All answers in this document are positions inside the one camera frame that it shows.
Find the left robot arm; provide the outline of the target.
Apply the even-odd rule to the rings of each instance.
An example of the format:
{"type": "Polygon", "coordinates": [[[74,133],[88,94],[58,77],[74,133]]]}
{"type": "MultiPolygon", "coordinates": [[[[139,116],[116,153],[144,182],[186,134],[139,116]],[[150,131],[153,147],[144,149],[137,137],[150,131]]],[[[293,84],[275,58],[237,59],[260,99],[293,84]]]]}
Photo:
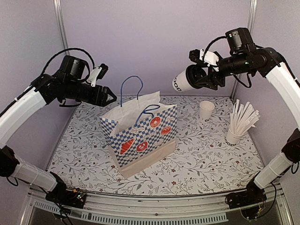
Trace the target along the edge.
{"type": "Polygon", "coordinates": [[[46,172],[22,160],[7,146],[8,140],[34,113],[58,100],[66,107],[67,99],[105,107],[116,101],[117,97],[106,86],[97,85],[108,66],[91,66],[87,61],[64,56],[59,69],[48,75],[41,72],[25,91],[14,99],[0,114],[0,175],[13,177],[30,185],[36,185],[46,192],[46,198],[54,203],[82,200],[79,189],[68,191],[65,182],[55,173],[46,172]]]}

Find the blue checkered paper bag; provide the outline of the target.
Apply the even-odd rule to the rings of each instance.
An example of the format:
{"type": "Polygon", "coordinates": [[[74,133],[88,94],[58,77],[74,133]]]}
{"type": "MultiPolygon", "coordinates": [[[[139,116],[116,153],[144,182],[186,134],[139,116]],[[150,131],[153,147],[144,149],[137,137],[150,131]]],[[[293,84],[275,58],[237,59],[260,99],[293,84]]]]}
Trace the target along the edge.
{"type": "Polygon", "coordinates": [[[175,150],[177,105],[160,100],[159,91],[137,95],[100,118],[111,157],[125,179],[175,150]]]}

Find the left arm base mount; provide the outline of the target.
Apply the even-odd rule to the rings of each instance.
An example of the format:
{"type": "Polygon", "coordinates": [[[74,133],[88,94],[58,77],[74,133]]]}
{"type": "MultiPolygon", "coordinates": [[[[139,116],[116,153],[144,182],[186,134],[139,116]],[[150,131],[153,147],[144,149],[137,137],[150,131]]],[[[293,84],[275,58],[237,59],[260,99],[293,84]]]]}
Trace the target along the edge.
{"type": "Polygon", "coordinates": [[[86,202],[86,192],[80,188],[67,190],[65,182],[55,173],[50,172],[57,181],[53,191],[47,192],[45,199],[53,203],[83,209],[86,202]]]}

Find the black plastic cup lid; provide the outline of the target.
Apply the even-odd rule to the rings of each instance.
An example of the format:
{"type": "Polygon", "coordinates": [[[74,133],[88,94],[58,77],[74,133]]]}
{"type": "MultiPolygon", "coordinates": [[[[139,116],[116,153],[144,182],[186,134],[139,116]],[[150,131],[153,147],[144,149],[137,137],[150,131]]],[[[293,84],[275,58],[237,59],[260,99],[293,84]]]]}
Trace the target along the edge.
{"type": "Polygon", "coordinates": [[[187,69],[186,69],[186,75],[187,75],[187,80],[188,80],[189,84],[194,88],[194,82],[197,79],[204,78],[204,76],[193,76],[192,73],[191,73],[192,66],[194,66],[194,65],[190,65],[190,66],[187,67],[187,69]]]}

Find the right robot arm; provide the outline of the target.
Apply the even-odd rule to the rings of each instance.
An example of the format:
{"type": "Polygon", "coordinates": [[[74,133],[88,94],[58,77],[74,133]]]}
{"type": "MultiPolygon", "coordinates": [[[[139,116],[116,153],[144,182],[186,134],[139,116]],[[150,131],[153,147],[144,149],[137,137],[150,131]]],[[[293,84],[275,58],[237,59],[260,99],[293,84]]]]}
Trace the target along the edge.
{"type": "Polygon", "coordinates": [[[253,41],[247,28],[236,28],[188,54],[192,64],[184,77],[192,90],[217,91],[230,79],[239,83],[236,97],[261,113],[249,135],[264,168],[246,186],[242,200],[253,204],[260,190],[282,177],[300,160],[300,77],[271,47],[253,41]]]}

